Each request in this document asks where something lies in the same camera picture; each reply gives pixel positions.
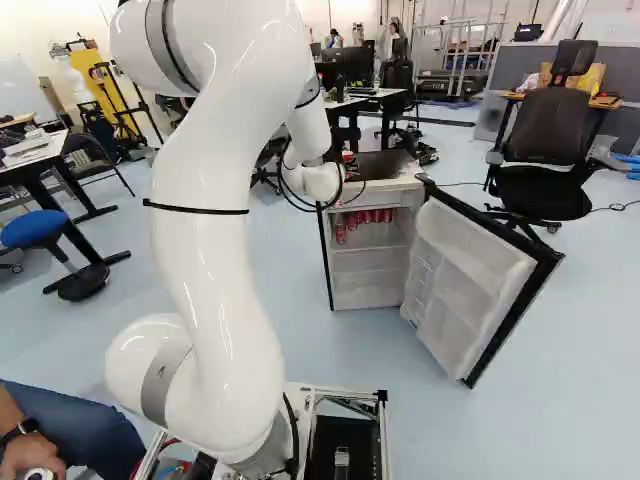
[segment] floor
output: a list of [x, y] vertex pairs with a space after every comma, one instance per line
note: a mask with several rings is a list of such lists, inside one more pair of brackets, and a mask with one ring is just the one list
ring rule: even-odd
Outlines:
[[[466, 120], [474, 112], [429, 107], [422, 114]], [[360, 123], [363, 143], [373, 142], [379, 120]], [[422, 131], [441, 152], [429, 168], [438, 183], [483, 180], [490, 145], [474, 141], [472, 128], [423, 125]], [[82, 224], [82, 231], [102, 253], [133, 253], [112, 268], [104, 292], [76, 305], [42, 296], [41, 288], [63, 270], [38, 252], [27, 256], [22, 275], [0, 278], [0, 378], [111, 401], [102, 383], [111, 338], [141, 315], [173, 310], [148, 247], [141, 198], [149, 169], [139, 162], [124, 174], [135, 199], [115, 179], [87, 188], [96, 204], [120, 209]], [[640, 199], [640, 183], [610, 172], [597, 173], [586, 190], [595, 206]], [[489, 201], [477, 186], [448, 191], [479, 208]], [[59, 195], [70, 212], [81, 212]], [[395, 478], [637, 479], [640, 207], [593, 213], [543, 235], [567, 258], [474, 391], [444, 376], [397, 309], [329, 311], [314, 215], [262, 186], [253, 192], [251, 212], [257, 292], [288, 378], [388, 389]], [[64, 241], [63, 248], [75, 253]], [[148, 440], [153, 428], [135, 422]]]

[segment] jeans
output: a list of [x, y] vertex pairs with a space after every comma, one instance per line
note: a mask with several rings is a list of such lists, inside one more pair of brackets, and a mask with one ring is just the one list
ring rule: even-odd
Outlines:
[[86, 465], [104, 480], [126, 480], [145, 454], [136, 429], [113, 407], [18, 383], [0, 383], [20, 410], [40, 423], [40, 432], [58, 447], [58, 456], [68, 467]]

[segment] robotic arm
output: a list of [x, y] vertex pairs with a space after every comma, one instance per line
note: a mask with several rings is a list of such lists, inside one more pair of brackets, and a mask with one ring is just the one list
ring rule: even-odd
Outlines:
[[274, 443], [291, 454], [289, 438], [273, 438], [285, 417], [284, 362], [254, 293], [246, 214], [255, 159], [283, 122], [287, 181], [318, 201], [339, 189], [336, 164], [302, 166], [331, 143], [307, 43], [292, 0], [133, 0], [111, 22], [112, 53], [132, 80], [197, 100], [156, 157], [146, 203], [179, 313], [149, 315], [116, 337], [107, 386], [228, 465], [255, 465]]

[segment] fridge door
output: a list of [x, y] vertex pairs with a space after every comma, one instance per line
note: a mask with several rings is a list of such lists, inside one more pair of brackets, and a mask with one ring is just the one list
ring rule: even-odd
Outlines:
[[427, 191], [400, 311], [447, 374], [472, 388], [563, 255]]

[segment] knee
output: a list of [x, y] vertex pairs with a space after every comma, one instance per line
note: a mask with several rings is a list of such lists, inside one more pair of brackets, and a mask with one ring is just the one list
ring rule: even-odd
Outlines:
[[92, 456], [104, 449], [143, 450], [142, 440], [133, 424], [114, 407], [99, 405], [84, 418], [80, 448]]

